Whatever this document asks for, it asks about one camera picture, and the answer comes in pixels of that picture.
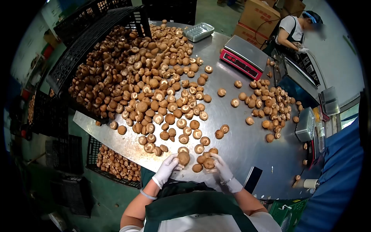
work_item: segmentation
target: concrete floor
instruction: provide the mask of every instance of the concrete floor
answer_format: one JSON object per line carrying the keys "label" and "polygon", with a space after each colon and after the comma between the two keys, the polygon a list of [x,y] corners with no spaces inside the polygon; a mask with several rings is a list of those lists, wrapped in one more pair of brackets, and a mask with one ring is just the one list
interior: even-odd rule
{"label": "concrete floor", "polygon": [[[205,22],[215,27],[216,32],[231,36],[243,11],[243,0],[229,7],[225,3],[217,5],[216,0],[198,0],[196,11],[196,24]],[[133,0],[133,5],[141,4],[140,0]],[[59,57],[64,49],[56,50],[52,56]],[[42,85],[43,92],[48,92],[48,86]],[[69,115],[69,134],[82,137],[82,156],[84,167],[86,164],[89,134],[77,126],[73,121],[73,113]],[[25,160],[31,160],[45,152],[45,141],[55,138],[33,134],[32,141],[22,141],[22,153]],[[37,164],[29,166],[32,175],[31,190],[38,193],[40,210],[44,213],[58,211],[67,221],[70,228],[78,228],[80,231],[119,231],[121,215],[127,205],[139,193],[139,190],[132,189],[106,179],[85,168],[84,176],[89,180],[94,206],[91,218],[75,216],[67,208],[61,208],[53,203],[51,197],[49,180],[60,173],[46,168],[45,156],[37,160]]]}

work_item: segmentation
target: woman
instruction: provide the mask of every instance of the woman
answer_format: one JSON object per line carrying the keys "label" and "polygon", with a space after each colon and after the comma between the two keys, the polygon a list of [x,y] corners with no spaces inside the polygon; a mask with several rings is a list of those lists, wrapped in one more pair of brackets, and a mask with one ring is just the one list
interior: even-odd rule
{"label": "woman", "polygon": [[289,56],[294,55],[295,52],[307,53],[309,49],[300,46],[303,43],[304,31],[321,32],[322,26],[321,17],[310,10],[303,13],[303,18],[288,15],[281,20],[274,41],[271,39],[263,52],[271,56],[273,49],[276,48],[278,52]]}
{"label": "woman", "polygon": [[161,164],[141,193],[122,215],[120,232],[136,231],[281,231],[264,206],[233,177],[217,154],[215,168],[233,197],[205,183],[167,183],[173,170],[181,170],[178,154]]}

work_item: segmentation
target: smartphone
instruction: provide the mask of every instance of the smartphone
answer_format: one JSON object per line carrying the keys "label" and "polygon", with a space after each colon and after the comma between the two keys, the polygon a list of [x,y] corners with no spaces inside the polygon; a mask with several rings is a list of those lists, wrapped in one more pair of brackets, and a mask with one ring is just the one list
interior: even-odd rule
{"label": "smartphone", "polygon": [[246,191],[248,191],[251,194],[253,193],[262,173],[263,173],[263,170],[257,167],[252,167],[250,169],[249,175],[247,176],[247,180],[244,186]]}

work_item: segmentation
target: bracelet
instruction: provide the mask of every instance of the bracelet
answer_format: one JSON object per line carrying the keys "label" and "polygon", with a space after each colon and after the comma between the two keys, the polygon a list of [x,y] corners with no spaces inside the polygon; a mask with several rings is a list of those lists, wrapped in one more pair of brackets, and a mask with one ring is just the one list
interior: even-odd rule
{"label": "bracelet", "polygon": [[221,181],[220,184],[221,185],[225,185],[226,183],[228,183],[229,181],[231,181],[232,179],[234,178],[234,176],[232,176],[232,178],[226,180],[226,181]]}
{"label": "bracelet", "polygon": [[140,193],[142,193],[148,199],[151,199],[151,200],[156,200],[157,199],[157,197],[152,197],[152,196],[146,194],[145,192],[143,192],[143,189],[140,190]]}

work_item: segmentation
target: green apron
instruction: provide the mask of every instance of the green apron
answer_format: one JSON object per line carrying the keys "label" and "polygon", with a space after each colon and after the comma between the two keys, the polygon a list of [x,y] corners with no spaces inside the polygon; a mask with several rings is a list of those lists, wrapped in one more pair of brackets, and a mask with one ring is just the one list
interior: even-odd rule
{"label": "green apron", "polygon": [[164,220],[209,213],[233,216],[242,232],[257,231],[250,219],[233,203],[231,196],[217,192],[205,183],[166,183],[157,197],[145,207],[144,232],[157,232]]}
{"label": "green apron", "polygon": [[[289,42],[300,42],[300,43],[303,43],[303,36],[304,36],[304,34],[302,35],[302,37],[301,37],[300,40],[294,40],[292,38],[292,35],[294,34],[295,29],[296,29],[296,20],[295,20],[295,18],[293,16],[291,16],[291,17],[294,19],[295,25],[294,25],[294,28],[291,30],[290,35],[287,37],[287,40]],[[263,49],[263,52],[265,54],[267,54],[268,56],[272,56],[272,51],[274,49],[276,49],[280,53],[285,53],[285,54],[289,55],[290,57],[294,56],[295,53],[296,53],[296,51],[293,50],[292,48],[288,48],[288,47],[286,47],[284,45],[277,44],[276,41],[275,41],[275,38],[269,40],[269,42],[267,44],[267,47],[265,49]]]}

